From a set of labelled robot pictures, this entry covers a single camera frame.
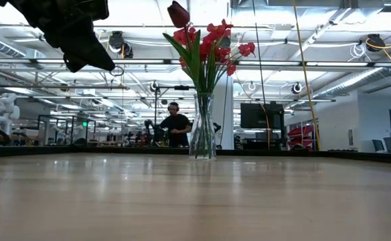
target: headphones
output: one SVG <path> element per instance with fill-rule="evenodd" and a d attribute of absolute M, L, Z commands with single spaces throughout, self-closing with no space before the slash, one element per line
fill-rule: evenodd
<path fill-rule="evenodd" d="M 170 109 L 170 106 L 176 106 L 177 107 L 177 111 L 179 111 L 179 104 L 176 103 L 176 102 L 170 102 L 169 106 L 167 106 L 167 110 Z"/>

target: pillar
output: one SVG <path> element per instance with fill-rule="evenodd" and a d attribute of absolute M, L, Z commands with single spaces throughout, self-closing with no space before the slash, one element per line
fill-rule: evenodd
<path fill-rule="evenodd" d="M 212 107 L 214 123 L 222 126 L 221 131 L 216 134 L 216 144 L 221 144 L 224 150 L 234 149 L 233 108 L 233 78 L 225 73 L 215 87 Z"/>

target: ceiling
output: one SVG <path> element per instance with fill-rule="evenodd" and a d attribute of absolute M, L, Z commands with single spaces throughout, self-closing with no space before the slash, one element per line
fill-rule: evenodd
<path fill-rule="evenodd" d="M 268 61 L 301 61 L 298 46 L 298 34 L 295 27 L 295 18 L 289 11 L 280 12 L 274 7 L 264 7 L 264 1 L 255 1 L 260 5 L 256 6 L 256 18 L 253 15 L 252 7 L 247 7 L 248 1 L 234 0 L 180 0 L 183 7 L 189 9 L 191 22 L 206 34 L 206 26 L 209 23 L 219 24 L 222 19 L 234 24 L 231 42 L 232 48 L 238 44 L 254 42 L 257 43 L 256 28 L 259 37 L 259 53 L 250 56 L 245 60 L 268 60 Z M 163 33 L 173 34 L 176 29 L 168 16 L 167 7 L 170 0 L 109 0 L 110 17 L 102 21 L 94 22 L 94 30 L 100 42 L 107 48 L 107 41 L 112 31 L 123 31 L 124 38 L 132 46 L 134 59 L 178 59 L 177 52 L 163 38 Z M 369 33 L 378 33 L 380 37 L 391 45 L 391 13 L 366 11 L 356 9 L 349 12 L 346 18 L 341 21 L 336 19 L 338 7 L 299 7 L 299 27 L 301 28 L 302 42 L 315 36 L 315 40 L 307 44 L 304 57 L 306 61 L 334 61 L 334 62 L 375 62 L 386 59 L 384 52 L 366 52 L 360 58 L 352 57 L 355 44 L 360 39 L 365 40 Z M 333 25 L 328 25 L 329 20 L 335 20 Z M 17 47 L 35 49 L 47 58 L 60 59 L 62 52 L 54 49 L 48 43 L 40 41 L 42 32 L 39 29 L 30 27 L 17 10 L 10 4 L 4 8 L 0 7 L 0 36 Z M 112 52 L 111 57 L 120 58 Z M 0 58 L 9 58 L 0 54 Z M 154 81 L 160 86 L 192 85 L 191 80 L 177 66 L 167 65 L 136 65 L 128 64 L 123 66 L 125 74 L 121 77 L 111 76 L 107 72 L 99 72 L 94 68 L 85 68 L 86 71 L 79 73 L 67 72 L 64 66 L 58 64 L 45 65 L 46 70 L 36 70 L 22 64 L 0 64 L 0 69 L 6 72 L 13 72 L 23 80 L 10 79 L 11 83 L 35 83 L 42 80 L 41 85 L 69 85 L 87 86 L 87 91 L 96 89 L 97 86 L 128 86 L 130 90 L 107 90 L 96 89 L 90 92 L 93 96 L 124 96 L 135 97 L 134 100 L 110 100 L 113 104 L 120 106 L 125 111 L 153 113 L 153 101 L 137 100 L 140 96 L 153 96 L 149 91 L 150 84 Z M 307 80 L 311 83 L 314 91 L 334 83 L 338 78 L 346 75 L 349 70 L 343 69 L 310 69 L 307 72 Z M 265 68 L 260 73 L 256 68 L 241 68 L 232 76 L 234 81 L 234 96 L 246 96 L 251 98 L 262 98 L 261 76 L 264 80 L 264 94 L 266 98 L 299 98 L 291 93 L 291 86 L 296 82 L 305 86 L 304 72 L 301 68 Z M 62 92 L 60 90 L 45 90 L 44 93 L 58 96 L 82 96 L 81 90 Z M 168 90 L 163 97 L 176 100 L 181 103 L 182 108 L 188 108 L 191 116 L 194 105 L 191 100 L 179 100 L 176 98 L 191 98 L 193 91 Z M 56 104 L 67 103 L 67 100 L 51 100 Z M 86 110 L 100 110 L 99 106 L 92 106 L 88 100 L 74 101 L 76 106 Z M 235 102 L 236 114 L 240 108 L 240 102 Z M 59 109 L 69 110 L 63 106 Z M 135 117 L 135 123 L 141 123 Z"/>

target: glass vase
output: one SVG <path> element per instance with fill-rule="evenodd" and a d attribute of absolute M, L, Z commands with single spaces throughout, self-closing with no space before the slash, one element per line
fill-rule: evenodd
<path fill-rule="evenodd" d="M 193 160 L 216 159 L 214 123 L 212 121 L 213 94 L 196 94 L 195 118 L 189 142 L 189 157 Z"/>

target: wooden table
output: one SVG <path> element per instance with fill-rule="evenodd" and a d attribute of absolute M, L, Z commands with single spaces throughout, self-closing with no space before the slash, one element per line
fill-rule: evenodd
<path fill-rule="evenodd" d="M 84 153 L 0 158 L 0 240 L 391 240 L 391 165 Z"/>

